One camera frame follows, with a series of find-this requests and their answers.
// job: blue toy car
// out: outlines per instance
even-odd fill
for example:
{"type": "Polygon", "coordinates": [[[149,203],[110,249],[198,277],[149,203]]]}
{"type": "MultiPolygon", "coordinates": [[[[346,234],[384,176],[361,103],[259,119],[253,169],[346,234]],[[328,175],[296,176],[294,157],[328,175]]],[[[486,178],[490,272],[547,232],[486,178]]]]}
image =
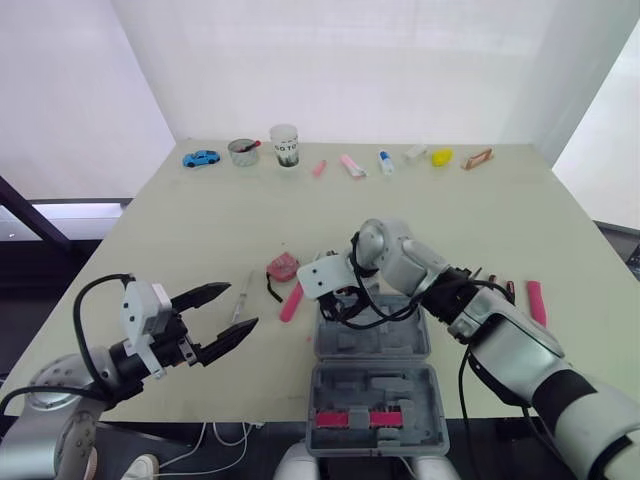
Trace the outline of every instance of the blue toy car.
{"type": "Polygon", "coordinates": [[[195,153],[189,153],[182,159],[185,167],[193,168],[197,165],[214,164],[220,161],[220,155],[213,150],[198,150],[195,153]]]}

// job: plastic cup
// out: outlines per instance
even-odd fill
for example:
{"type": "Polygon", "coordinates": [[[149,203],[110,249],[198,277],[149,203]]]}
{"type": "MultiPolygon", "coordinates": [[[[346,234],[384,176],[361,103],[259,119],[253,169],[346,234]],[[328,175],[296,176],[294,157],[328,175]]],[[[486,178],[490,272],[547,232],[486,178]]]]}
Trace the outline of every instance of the plastic cup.
{"type": "Polygon", "coordinates": [[[271,143],[276,151],[278,163],[283,167],[294,167],[299,162],[298,129],[293,125],[276,125],[269,130],[271,143]]]}
{"type": "Polygon", "coordinates": [[[231,155],[231,161],[237,167],[248,167],[254,165],[258,161],[258,148],[254,147],[247,152],[243,152],[249,145],[253,145],[255,140],[249,138],[239,138],[231,142],[227,148],[229,149],[229,155],[231,155]]]}

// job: yellow toy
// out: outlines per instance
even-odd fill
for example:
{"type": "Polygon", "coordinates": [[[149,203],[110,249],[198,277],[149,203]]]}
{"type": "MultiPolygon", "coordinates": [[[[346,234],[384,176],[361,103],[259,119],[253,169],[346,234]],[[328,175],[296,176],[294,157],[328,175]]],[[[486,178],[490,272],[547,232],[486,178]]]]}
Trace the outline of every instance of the yellow toy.
{"type": "Polygon", "coordinates": [[[431,163],[434,167],[442,167],[449,163],[453,158],[453,150],[450,148],[443,148],[436,150],[431,154],[431,163]]]}

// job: black cable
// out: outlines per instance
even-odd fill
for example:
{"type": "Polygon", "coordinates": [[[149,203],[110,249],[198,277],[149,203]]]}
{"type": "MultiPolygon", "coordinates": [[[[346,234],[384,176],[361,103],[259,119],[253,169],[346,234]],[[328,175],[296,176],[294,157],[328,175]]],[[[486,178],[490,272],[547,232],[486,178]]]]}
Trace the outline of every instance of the black cable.
{"type": "Polygon", "coordinates": [[[338,317],[335,320],[337,322],[340,322],[343,325],[353,329],[353,330],[367,330],[369,328],[378,327],[378,326],[380,326],[380,325],[382,325],[383,323],[386,323],[386,322],[400,322],[400,321],[406,320],[406,319],[410,318],[411,316],[413,316],[415,314],[416,310],[418,309],[418,306],[420,304],[420,301],[422,300],[422,297],[426,294],[426,291],[424,291],[424,292],[416,295],[415,297],[411,298],[409,303],[407,305],[405,305],[404,307],[402,307],[401,309],[396,310],[395,312],[393,312],[390,315],[387,315],[373,301],[373,299],[371,298],[371,295],[369,295],[369,290],[364,285],[364,281],[362,280],[362,275],[360,273],[361,267],[359,266],[358,259],[356,257],[356,250],[357,250],[356,246],[358,244],[358,233],[356,233],[354,235],[353,239],[351,240],[351,244],[352,244],[352,249],[351,249],[351,256],[349,257],[349,260],[351,262],[351,265],[353,266],[353,275],[354,275],[354,277],[356,279],[356,282],[358,284],[358,288],[365,295],[365,300],[366,300],[368,306],[380,317],[380,319],[376,320],[375,322],[368,323],[366,325],[359,325],[359,324],[356,324],[356,323],[351,323],[351,322],[348,321],[348,318],[350,318],[349,314],[350,314],[351,310],[349,308],[346,308],[342,312],[340,312],[340,314],[338,315],[338,317]]]}
{"type": "Polygon", "coordinates": [[[282,297],[278,295],[271,287],[271,275],[269,274],[269,272],[267,272],[267,290],[269,291],[271,296],[277,300],[278,303],[282,303],[282,297]]]}
{"type": "Polygon", "coordinates": [[[82,299],[89,292],[89,290],[97,285],[100,285],[101,283],[109,282],[111,280],[120,280],[126,286],[128,282],[135,280],[135,278],[132,275],[126,273],[115,273],[113,275],[106,275],[104,277],[97,278],[96,280],[89,282],[84,287],[82,287],[80,292],[78,292],[75,300],[73,301],[73,328],[75,330],[76,340],[78,341],[80,356],[82,357],[82,361],[89,371],[93,382],[105,398],[111,397],[112,392],[107,382],[100,376],[100,373],[98,373],[98,369],[96,368],[93,360],[91,359],[91,355],[89,354],[87,340],[82,329],[82,317],[80,310],[82,307],[82,299]]]}
{"type": "Polygon", "coordinates": [[[551,455],[556,457],[556,459],[560,463],[564,463],[564,460],[562,459],[562,457],[560,456],[556,448],[551,443],[547,442],[544,439],[544,437],[540,434],[538,429],[536,428],[536,425],[535,423],[533,423],[533,419],[531,418],[531,415],[529,415],[528,408],[522,407],[522,416],[525,418],[525,420],[529,424],[529,427],[531,428],[531,432],[533,433],[534,437],[536,437],[536,439],[542,444],[542,446],[546,448],[551,455]]]}
{"type": "Polygon", "coordinates": [[[7,395],[0,402],[0,416],[4,415],[9,402],[13,400],[15,397],[19,395],[24,395],[27,393],[68,393],[70,395],[78,395],[79,397],[91,398],[93,400],[98,400],[101,402],[105,401],[103,395],[93,392],[91,390],[84,390],[81,388],[73,388],[73,387],[22,387],[16,388],[15,390],[7,393],[7,395]]]}
{"type": "Polygon", "coordinates": [[[504,298],[506,298],[511,305],[515,305],[515,299],[513,298],[513,295],[511,295],[511,292],[509,292],[502,285],[486,280],[469,280],[469,283],[471,283],[472,285],[480,285],[483,287],[489,287],[491,289],[498,290],[502,295],[504,295],[504,298]]]}
{"type": "Polygon", "coordinates": [[[464,351],[464,355],[462,356],[462,362],[460,362],[460,369],[458,370],[458,396],[460,397],[460,409],[462,410],[464,433],[467,440],[467,449],[469,450],[471,467],[473,468],[473,474],[475,475],[476,480],[482,480],[482,476],[480,475],[480,470],[478,469],[478,464],[476,462],[476,456],[473,451],[473,444],[471,442],[471,428],[469,426],[469,416],[467,415],[467,405],[464,401],[464,386],[462,382],[464,376],[464,367],[467,365],[469,354],[470,350],[469,347],[467,347],[467,349],[464,351]]]}

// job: table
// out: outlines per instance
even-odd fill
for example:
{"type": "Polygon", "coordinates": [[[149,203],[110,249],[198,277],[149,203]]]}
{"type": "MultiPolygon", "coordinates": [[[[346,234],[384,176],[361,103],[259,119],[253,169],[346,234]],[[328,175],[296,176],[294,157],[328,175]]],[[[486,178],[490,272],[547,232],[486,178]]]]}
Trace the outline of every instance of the table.
{"type": "MultiPolygon", "coordinates": [[[[177,144],[69,287],[1,394],[25,385],[50,360],[77,351],[73,298],[98,276],[133,272],[162,283],[170,296],[206,282],[232,282],[222,297],[184,314],[192,339],[208,343],[228,326],[244,279],[254,270],[243,317],[259,316],[260,322],[236,350],[206,369],[181,365],[161,381],[147,379],[143,394],[103,418],[304,420],[316,363],[316,305],[303,300],[293,322],[281,323],[264,267],[285,250],[303,262],[319,250],[343,250],[366,219],[397,216],[451,264],[482,266],[485,276],[513,280],[525,311],[525,280],[541,281],[549,328],[568,359],[640,399],[640,286],[531,146],[496,146],[493,160],[467,172],[458,159],[482,147],[454,146],[454,163],[435,168],[424,159],[405,162],[407,145],[388,145],[396,165],[390,177],[380,173],[377,145],[302,144],[301,164],[293,169],[277,166],[268,144],[260,147],[257,165],[237,168],[225,146],[191,139],[177,144]],[[205,148],[224,152],[223,160],[198,169],[181,165],[184,154],[205,148]],[[370,176],[349,177],[338,162],[342,153],[370,176]],[[322,159],[328,166],[314,178],[311,170],[322,159]]],[[[276,288],[286,296],[293,285],[276,288]]],[[[123,338],[121,296],[113,284],[86,298],[90,345],[123,338]]],[[[428,329],[428,362],[437,371],[446,415],[459,417],[456,375],[463,348],[433,318],[428,329]]],[[[470,373],[466,395],[472,417],[520,415],[470,373]]],[[[19,413],[20,403],[14,401],[9,412],[19,413]]]]}

